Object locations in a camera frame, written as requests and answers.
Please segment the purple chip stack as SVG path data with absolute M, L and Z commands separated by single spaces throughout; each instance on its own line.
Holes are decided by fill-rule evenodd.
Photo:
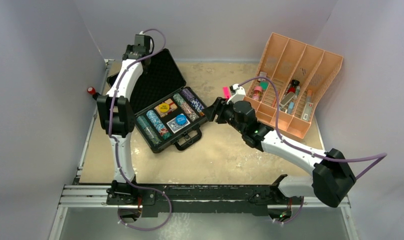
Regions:
M 195 98 L 195 96 L 192 94 L 192 92 L 188 88 L 184 88 L 181 91 L 181 94 L 190 102 Z

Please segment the teal chip stack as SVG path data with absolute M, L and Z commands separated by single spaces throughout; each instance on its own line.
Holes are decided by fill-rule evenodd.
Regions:
M 159 117 L 153 110 L 147 111 L 146 116 L 154 127 L 157 127 L 158 125 L 162 124 L 162 121 L 159 119 Z
M 139 124 L 140 128 L 143 130 L 150 127 L 149 122 L 146 120 L 146 118 L 143 115 L 137 117 L 137 123 Z

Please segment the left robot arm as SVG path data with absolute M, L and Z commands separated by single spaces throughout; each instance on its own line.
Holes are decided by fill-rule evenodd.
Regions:
M 143 32 L 135 36 L 123 54 L 121 69 L 105 95 L 97 97 L 97 108 L 102 129 L 109 137 L 114 158 L 114 179 L 108 194 L 119 195 L 128 205 L 134 204 L 139 191 L 130 185 L 135 177 L 131 161 L 131 135 L 135 127 L 135 114 L 130 97 L 135 84 L 150 63 L 153 39 Z

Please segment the blue round dealer button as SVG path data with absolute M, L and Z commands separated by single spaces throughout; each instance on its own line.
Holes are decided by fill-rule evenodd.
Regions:
M 187 118 L 183 114 L 179 114 L 175 118 L 175 123 L 180 125 L 180 126 L 183 126 L 184 124 L 186 124 L 186 122 L 187 122 Z

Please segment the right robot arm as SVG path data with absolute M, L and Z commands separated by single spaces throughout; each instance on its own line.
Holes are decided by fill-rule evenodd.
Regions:
M 261 123 L 247 101 L 233 103 L 218 97 L 203 114 L 210 122 L 232 126 L 249 147 L 278 156 L 309 173 L 309 177 L 286 175 L 281 178 L 270 191 L 272 200 L 278 204 L 290 197 L 316 197 L 336 208 L 356 183 L 341 151 L 309 148 L 284 137 L 277 129 Z

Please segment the yellow round button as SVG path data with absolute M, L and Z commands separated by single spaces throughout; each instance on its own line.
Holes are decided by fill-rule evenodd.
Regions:
M 158 110 L 158 112 L 160 112 L 160 113 L 168 113 L 169 112 L 169 110 L 170 110 L 170 105 L 169 104 L 167 104 L 167 103 L 161 103 L 161 104 L 159 104 L 158 106 L 157 106 L 157 110 Z

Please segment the green white chip stack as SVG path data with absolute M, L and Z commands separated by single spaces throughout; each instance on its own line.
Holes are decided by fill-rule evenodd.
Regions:
M 199 116 L 195 113 L 195 111 L 190 107 L 190 105 L 183 99 L 183 97 L 179 93 L 174 94 L 173 99 L 191 121 L 194 122 L 199 118 Z

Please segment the blue playing card deck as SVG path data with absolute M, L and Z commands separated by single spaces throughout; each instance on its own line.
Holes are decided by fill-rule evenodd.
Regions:
M 167 122 L 167 127 L 172 131 L 172 133 L 175 134 L 189 124 L 190 121 L 187 119 L 187 117 L 184 114 L 179 114 Z

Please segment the black poker set case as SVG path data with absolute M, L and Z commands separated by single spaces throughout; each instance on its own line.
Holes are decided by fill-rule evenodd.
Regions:
M 143 73 L 135 84 L 130 97 L 130 104 L 136 119 L 135 128 L 141 133 L 154 153 L 160 153 L 170 145 L 175 145 L 177 150 L 184 151 L 202 137 L 200 126 L 207 122 L 207 118 L 205 116 L 200 116 L 199 112 L 195 110 L 191 102 L 181 94 L 181 91 L 184 88 L 189 89 L 195 96 L 195 99 L 198 99 L 206 108 L 206 104 L 190 87 L 186 85 L 186 81 L 184 80 L 183 75 L 181 74 L 168 49 L 162 50 L 160 53 L 151 58 L 148 71 Z M 155 111 L 155 106 L 166 99 L 172 99 L 174 101 L 174 94 L 180 94 L 195 111 L 195 113 L 199 116 L 196 121 L 191 121 L 177 103 L 178 109 L 173 111 L 171 114 L 165 117 L 160 117 L 157 114 Z M 171 133 L 172 136 L 170 138 L 166 140 L 162 139 L 156 127 L 153 126 L 146 116 L 146 112 L 149 110 L 153 110 L 157 114 L 159 119 L 162 121 L 161 125 L 164 125 Z M 172 131 L 167 127 L 167 122 L 179 114 L 184 114 L 190 121 L 190 124 L 177 133 L 172 133 Z M 156 132 L 157 136 L 162 141 L 161 144 L 154 146 L 151 143 L 144 130 L 141 129 L 137 123 L 137 117 L 139 116 L 144 116 L 146 118 L 150 124 L 150 127 Z

